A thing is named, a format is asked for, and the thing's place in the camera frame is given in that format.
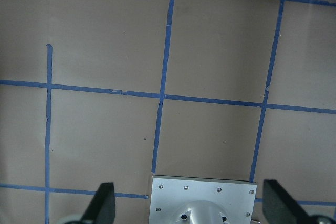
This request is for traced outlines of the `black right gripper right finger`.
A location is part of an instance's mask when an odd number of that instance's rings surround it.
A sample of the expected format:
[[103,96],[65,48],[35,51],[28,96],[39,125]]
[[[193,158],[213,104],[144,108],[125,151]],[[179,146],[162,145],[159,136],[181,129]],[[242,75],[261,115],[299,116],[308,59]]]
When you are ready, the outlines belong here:
[[268,223],[315,223],[276,180],[264,180],[262,203]]

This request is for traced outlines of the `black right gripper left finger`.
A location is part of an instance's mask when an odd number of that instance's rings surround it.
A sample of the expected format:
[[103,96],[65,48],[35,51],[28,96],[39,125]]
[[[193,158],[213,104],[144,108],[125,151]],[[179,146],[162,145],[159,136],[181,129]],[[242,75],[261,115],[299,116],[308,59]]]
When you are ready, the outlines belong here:
[[79,223],[113,224],[115,203],[114,183],[101,183]]

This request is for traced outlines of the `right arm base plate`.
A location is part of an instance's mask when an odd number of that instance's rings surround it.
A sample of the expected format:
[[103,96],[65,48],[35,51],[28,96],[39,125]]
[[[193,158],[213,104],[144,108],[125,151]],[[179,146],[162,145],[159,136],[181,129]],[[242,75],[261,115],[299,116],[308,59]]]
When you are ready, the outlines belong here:
[[155,175],[149,223],[250,223],[254,182]]

